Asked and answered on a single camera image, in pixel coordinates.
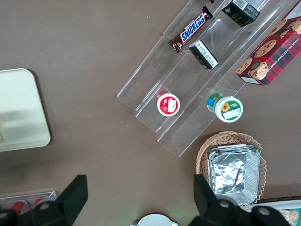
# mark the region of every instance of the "red plaid packaging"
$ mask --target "red plaid packaging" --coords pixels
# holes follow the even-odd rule
[[[268,85],[301,51],[301,0],[236,70],[245,82]]]

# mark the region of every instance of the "foil container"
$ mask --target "foil container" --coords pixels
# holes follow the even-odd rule
[[[257,199],[260,150],[252,144],[214,147],[208,151],[209,185],[217,197],[250,205]]]

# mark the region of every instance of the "black product box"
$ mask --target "black product box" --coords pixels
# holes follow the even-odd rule
[[[232,0],[222,11],[241,27],[254,22],[260,14],[246,0]]]
[[[218,65],[218,60],[201,40],[192,43],[189,50],[205,68],[213,69]]]

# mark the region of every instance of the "wicker basket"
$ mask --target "wicker basket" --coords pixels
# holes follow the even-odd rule
[[[200,148],[197,158],[197,174],[203,174],[206,181],[208,182],[208,164],[207,164],[207,152],[212,147],[224,146],[224,145],[238,145],[238,144],[253,144],[259,150],[262,150],[261,145],[253,139],[253,137],[243,134],[236,133],[233,131],[220,132],[210,137]],[[266,183],[266,172],[267,172],[266,161],[260,156],[260,169],[259,169],[259,184],[257,200],[260,200],[262,192],[264,191]],[[249,209],[251,206],[244,206],[243,209]]]

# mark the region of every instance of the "white tray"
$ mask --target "white tray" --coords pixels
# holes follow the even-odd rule
[[[50,142],[37,85],[26,69],[0,71],[0,136],[0,152]]]

